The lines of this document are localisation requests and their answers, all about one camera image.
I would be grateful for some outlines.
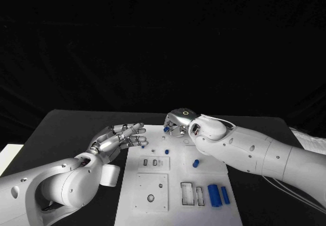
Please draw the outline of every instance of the white cylinder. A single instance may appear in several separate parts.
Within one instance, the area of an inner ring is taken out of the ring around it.
[[[104,165],[103,166],[103,176],[100,184],[104,186],[116,187],[117,178],[120,174],[120,167],[116,165]]]

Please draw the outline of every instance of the circular hole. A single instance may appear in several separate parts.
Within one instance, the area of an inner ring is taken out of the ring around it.
[[[153,202],[155,201],[155,196],[152,194],[148,196],[148,201],[149,202]]]

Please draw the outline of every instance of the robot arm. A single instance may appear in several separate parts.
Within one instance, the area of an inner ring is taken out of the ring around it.
[[[93,200],[120,150],[148,145],[143,123],[107,127],[87,152],[0,178],[0,225],[50,226]]]
[[[233,123],[226,126],[221,121],[201,115],[182,125],[198,150],[239,170],[293,185],[326,207],[326,155],[293,147]]]

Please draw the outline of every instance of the blue battery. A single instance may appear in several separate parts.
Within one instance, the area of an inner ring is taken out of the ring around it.
[[[230,204],[230,196],[228,196],[228,193],[227,193],[227,188],[221,187],[221,190],[223,190],[224,202],[226,202],[226,204]]]
[[[200,160],[197,159],[195,162],[192,163],[192,166],[197,168],[200,165]]]
[[[211,198],[211,204],[214,207],[223,206],[223,200],[220,196],[220,189],[217,185],[210,185],[210,198]]]

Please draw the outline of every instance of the robotic hand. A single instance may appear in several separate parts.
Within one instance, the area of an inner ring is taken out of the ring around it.
[[[133,136],[146,132],[143,126],[138,123],[107,127],[76,158],[0,178],[2,226],[50,226],[90,203],[100,183],[110,180],[103,174],[104,165],[122,149],[149,144],[146,137]]]
[[[187,108],[168,114],[164,130],[177,137],[188,132],[202,154],[214,156],[243,172],[293,185],[326,207],[326,155],[293,147],[223,119],[204,114],[198,117]],[[321,206],[302,199],[326,213]]]

